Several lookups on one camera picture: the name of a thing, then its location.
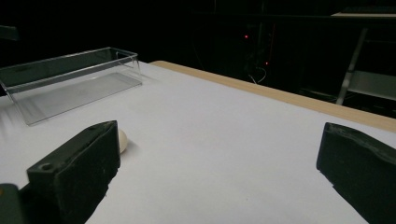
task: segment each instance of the table surface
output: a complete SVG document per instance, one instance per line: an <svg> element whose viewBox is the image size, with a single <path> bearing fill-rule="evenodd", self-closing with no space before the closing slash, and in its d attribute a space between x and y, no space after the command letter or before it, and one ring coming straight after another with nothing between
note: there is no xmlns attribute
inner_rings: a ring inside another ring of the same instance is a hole
<svg viewBox="0 0 396 224"><path fill-rule="evenodd" d="M396 18L396 14L386 14L386 13L344 13L337 12L332 14L332 16L336 17L366 17L366 18Z"/></svg>
<svg viewBox="0 0 396 224"><path fill-rule="evenodd" d="M167 62L140 69L142 86L31 127L0 98L0 183L23 187L28 167L116 120L128 147L88 223L365 222L316 169L323 127L396 147L393 119Z"/></svg>

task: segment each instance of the clear plastic container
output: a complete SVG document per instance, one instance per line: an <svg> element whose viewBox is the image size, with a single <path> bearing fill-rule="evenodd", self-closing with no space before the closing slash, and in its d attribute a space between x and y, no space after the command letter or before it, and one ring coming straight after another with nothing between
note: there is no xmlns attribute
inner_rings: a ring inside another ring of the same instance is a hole
<svg viewBox="0 0 396 224"><path fill-rule="evenodd" d="M142 85L137 54L104 48L0 69L0 84L33 125Z"/></svg>

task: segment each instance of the screw hole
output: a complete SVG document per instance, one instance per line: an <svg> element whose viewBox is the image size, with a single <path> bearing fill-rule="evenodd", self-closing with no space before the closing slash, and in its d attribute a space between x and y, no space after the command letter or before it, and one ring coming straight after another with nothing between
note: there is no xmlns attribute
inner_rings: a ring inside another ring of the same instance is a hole
<svg viewBox="0 0 396 224"><path fill-rule="evenodd" d="M40 166L38 166L38 169L48 171L48 170L52 169L52 164L51 163L41 164Z"/></svg>

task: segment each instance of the small white object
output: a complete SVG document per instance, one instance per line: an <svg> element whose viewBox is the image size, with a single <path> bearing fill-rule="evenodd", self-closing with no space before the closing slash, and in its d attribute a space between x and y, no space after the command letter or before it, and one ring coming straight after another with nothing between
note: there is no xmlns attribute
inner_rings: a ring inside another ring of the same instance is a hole
<svg viewBox="0 0 396 224"><path fill-rule="evenodd" d="M126 146L128 145L128 138L123 130L119 129L119 144L120 144L120 153L122 153Z"/></svg>

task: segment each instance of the dark background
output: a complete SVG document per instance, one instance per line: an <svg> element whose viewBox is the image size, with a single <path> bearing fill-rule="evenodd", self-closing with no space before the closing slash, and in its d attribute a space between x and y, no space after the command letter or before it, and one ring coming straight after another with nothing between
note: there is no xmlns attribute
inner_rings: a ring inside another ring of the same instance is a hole
<svg viewBox="0 0 396 224"><path fill-rule="evenodd" d="M3 0L0 67L114 47L139 61L164 60L334 103L361 24L321 23L345 7L395 6L393 0ZM232 20L221 15L233 15ZM248 15L275 15L246 20ZM396 75L395 29L369 30L357 68ZM349 94L345 105L394 116L394 102Z"/></svg>

